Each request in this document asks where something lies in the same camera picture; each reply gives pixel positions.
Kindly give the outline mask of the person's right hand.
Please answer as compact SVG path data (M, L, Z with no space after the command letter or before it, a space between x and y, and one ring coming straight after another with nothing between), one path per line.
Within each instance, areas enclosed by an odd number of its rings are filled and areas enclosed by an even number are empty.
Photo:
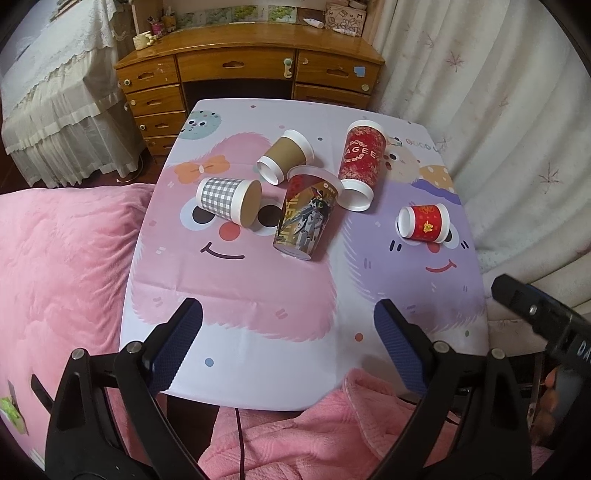
M549 437L556 427L556 419L553 413L559 404L559 394L556 390L558 372L559 368L554 368L545 379L546 391L539 400L538 412L530 431L530 439L533 445L538 445L544 438Z

